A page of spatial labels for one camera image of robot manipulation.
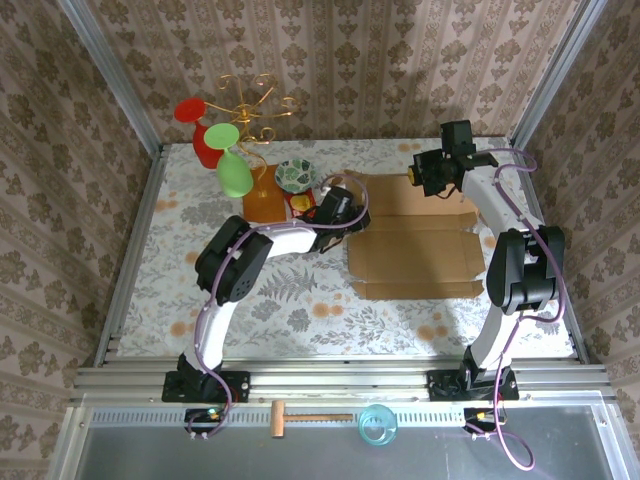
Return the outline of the brown cardboard paper box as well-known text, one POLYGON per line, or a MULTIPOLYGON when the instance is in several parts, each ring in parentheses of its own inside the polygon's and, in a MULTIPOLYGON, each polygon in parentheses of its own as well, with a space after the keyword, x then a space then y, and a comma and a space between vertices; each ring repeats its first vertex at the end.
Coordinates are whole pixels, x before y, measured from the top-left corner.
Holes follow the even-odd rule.
POLYGON ((347 240, 351 286, 367 300, 475 298, 484 291, 479 211, 460 193, 426 197, 404 174, 349 173, 366 187, 370 224, 347 240))

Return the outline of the red snack packet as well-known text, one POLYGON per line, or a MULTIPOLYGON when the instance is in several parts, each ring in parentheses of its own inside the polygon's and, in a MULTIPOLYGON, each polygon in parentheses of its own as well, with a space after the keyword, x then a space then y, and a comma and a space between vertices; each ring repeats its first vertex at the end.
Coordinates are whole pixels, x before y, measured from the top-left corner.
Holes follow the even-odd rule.
POLYGON ((317 206, 312 188, 300 193, 284 192, 284 198, 291 219, 302 216, 306 211, 317 206))

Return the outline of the leaf-patterned ceramic bowl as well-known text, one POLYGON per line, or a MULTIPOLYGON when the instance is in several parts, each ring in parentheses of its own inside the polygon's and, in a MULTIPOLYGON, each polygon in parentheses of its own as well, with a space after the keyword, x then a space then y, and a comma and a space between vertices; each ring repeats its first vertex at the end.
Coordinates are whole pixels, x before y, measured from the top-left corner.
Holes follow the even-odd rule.
POLYGON ((284 192, 300 194, 316 184, 319 174, 316 167, 310 161, 294 158, 278 164, 274 178, 276 184, 284 192))

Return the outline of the brown wooden rack base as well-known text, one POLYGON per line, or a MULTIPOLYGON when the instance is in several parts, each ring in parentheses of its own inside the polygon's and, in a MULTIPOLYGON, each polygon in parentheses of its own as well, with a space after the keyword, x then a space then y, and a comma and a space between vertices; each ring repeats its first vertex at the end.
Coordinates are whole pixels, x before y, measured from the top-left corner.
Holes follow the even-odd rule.
POLYGON ((254 223, 279 223, 287 220, 284 191, 275 179, 276 165, 251 170, 254 186, 242 198, 245 220, 254 223))

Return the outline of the floral table cloth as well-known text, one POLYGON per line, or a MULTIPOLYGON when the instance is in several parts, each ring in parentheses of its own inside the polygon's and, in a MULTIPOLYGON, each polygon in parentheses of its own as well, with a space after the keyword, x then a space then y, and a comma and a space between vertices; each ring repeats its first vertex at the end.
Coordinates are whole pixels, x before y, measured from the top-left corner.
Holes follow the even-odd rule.
MULTIPOLYGON (((439 138, 279 141, 259 150, 269 163, 310 161, 328 174, 406 171, 414 153, 439 138)), ((194 264, 224 221, 242 213, 214 171, 188 144, 167 149, 166 167, 142 253, 118 356, 176 358, 193 347, 194 326, 209 298, 194 264)), ((370 301, 349 284, 346 241, 325 254, 269 260, 254 289, 235 310, 224 360, 354 355, 461 356, 478 336, 490 307, 471 299, 370 301)), ((513 358, 575 358, 563 322, 524 322, 509 348, 513 358)))

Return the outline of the green plastic wine glass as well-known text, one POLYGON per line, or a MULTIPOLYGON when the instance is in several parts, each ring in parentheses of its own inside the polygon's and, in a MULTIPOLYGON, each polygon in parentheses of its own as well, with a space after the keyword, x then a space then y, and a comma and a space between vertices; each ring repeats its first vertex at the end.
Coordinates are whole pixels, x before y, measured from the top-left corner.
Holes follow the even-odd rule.
POLYGON ((222 191, 231 198, 244 197, 254 186, 247 161, 232 151, 239 139, 240 132, 231 123, 212 125, 204 133, 205 144, 222 151, 216 172, 222 191))

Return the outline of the red plastic wine glass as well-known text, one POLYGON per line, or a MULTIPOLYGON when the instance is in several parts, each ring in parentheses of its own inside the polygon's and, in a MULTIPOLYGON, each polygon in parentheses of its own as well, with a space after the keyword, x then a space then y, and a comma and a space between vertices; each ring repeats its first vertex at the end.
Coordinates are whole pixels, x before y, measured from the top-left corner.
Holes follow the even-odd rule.
POLYGON ((174 118, 184 124, 193 124, 194 132, 192 146, 202 166, 209 170, 215 170, 223 155, 223 151, 209 147, 204 135, 207 127, 201 123, 207 110, 205 101, 191 97, 181 101, 174 109, 174 118))

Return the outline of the wooden mallet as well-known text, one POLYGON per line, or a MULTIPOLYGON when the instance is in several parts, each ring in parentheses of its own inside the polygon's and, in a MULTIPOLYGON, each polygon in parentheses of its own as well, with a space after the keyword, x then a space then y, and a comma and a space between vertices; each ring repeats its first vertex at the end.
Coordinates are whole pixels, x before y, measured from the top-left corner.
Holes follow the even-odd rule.
POLYGON ((287 423, 351 422, 353 420, 353 414, 287 414, 285 402, 283 400, 275 400, 271 403, 270 434, 272 438, 283 438, 287 423))

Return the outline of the blue glass cup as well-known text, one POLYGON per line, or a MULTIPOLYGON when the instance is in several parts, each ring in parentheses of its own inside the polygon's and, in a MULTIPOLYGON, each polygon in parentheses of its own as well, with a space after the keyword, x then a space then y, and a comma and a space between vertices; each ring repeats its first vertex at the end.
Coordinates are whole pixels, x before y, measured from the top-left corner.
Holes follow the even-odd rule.
POLYGON ((361 438, 369 445, 390 444, 396 438, 397 430, 396 415, 385 405, 369 405, 359 415, 358 431, 361 438))

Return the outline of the grey metal panel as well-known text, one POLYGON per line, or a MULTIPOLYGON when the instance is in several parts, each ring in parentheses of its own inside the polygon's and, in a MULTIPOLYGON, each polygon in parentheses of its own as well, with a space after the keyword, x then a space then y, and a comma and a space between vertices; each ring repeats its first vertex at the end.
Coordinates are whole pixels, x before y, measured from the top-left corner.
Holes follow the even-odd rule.
POLYGON ((398 433, 365 442, 356 422, 307 422, 271 436, 265 407, 238 407, 209 440, 191 439, 180 407, 68 410, 46 480, 640 480, 640 462, 609 404, 569 398, 508 411, 513 466, 495 439, 455 411, 397 407, 398 433))

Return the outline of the aluminium frame side rail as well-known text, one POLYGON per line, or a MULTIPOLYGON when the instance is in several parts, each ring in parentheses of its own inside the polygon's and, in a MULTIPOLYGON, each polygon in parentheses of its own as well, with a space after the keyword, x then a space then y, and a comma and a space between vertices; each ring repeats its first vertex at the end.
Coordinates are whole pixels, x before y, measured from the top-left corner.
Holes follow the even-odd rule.
POLYGON ((170 151, 170 145, 162 146, 151 164, 127 249, 123 257, 123 263, 115 284, 104 328, 95 353, 94 368, 99 368, 104 364, 109 342, 114 336, 121 332, 126 320, 170 151))
POLYGON ((584 229, 585 215, 581 214, 583 195, 579 191, 585 173, 585 155, 570 150, 561 155, 544 156, 543 150, 517 153, 525 167, 533 172, 525 173, 532 184, 535 204, 543 219, 551 226, 559 226, 565 234, 563 278, 568 292, 565 315, 577 321, 579 301, 590 293, 590 280, 575 271, 575 240, 584 229))

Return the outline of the aluminium frame cross rail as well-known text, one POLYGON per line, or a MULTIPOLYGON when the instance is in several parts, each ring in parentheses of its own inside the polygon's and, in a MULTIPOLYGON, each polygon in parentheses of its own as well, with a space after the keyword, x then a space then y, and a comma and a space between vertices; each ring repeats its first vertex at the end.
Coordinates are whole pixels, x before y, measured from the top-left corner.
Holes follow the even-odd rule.
MULTIPOLYGON (((427 373, 455 369, 456 359, 431 358, 330 358, 237 359, 226 370, 250 373, 249 402, 266 404, 285 399, 293 403, 320 401, 355 404, 371 401, 425 402, 427 373)), ((72 405, 146 406, 161 402, 165 374, 175 364, 164 358, 118 358, 101 368, 82 368, 71 393, 72 405)), ((537 400, 544 395, 578 396, 597 391, 606 400, 615 398, 605 368, 574 359, 516 360, 512 363, 520 398, 537 400)))

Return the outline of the aluminium frame post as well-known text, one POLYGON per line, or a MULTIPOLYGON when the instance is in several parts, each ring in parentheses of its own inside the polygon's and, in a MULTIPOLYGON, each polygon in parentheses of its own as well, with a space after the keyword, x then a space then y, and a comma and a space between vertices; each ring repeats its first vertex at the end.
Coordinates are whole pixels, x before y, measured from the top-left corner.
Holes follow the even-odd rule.
POLYGON ((126 75, 123 62, 117 58, 86 0, 58 0, 58 3, 114 94, 138 140, 151 156, 156 156, 161 152, 162 141, 145 111, 140 96, 126 75))
POLYGON ((580 0, 567 30, 513 131, 510 138, 512 147, 524 149, 532 138, 607 3, 608 0, 580 0))

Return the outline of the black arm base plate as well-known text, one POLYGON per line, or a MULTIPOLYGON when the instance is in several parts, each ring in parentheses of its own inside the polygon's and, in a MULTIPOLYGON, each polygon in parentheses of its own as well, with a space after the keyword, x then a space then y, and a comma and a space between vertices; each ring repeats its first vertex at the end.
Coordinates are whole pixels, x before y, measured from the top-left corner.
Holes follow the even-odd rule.
MULTIPOLYGON (((221 378, 231 393, 232 403, 247 403, 251 388, 250 374, 246 371, 223 371, 221 378)), ((212 376, 196 372, 168 372, 162 388, 161 400, 165 403, 225 403, 224 386, 212 376)))
MULTIPOLYGON (((492 400, 495 376, 471 383, 467 386, 459 371, 431 370, 427 372, 427 390, 434 402, 492 400)), ((499 400, 518 400, 519 391, 514 371, 505 367, 498 383, 499 400)))

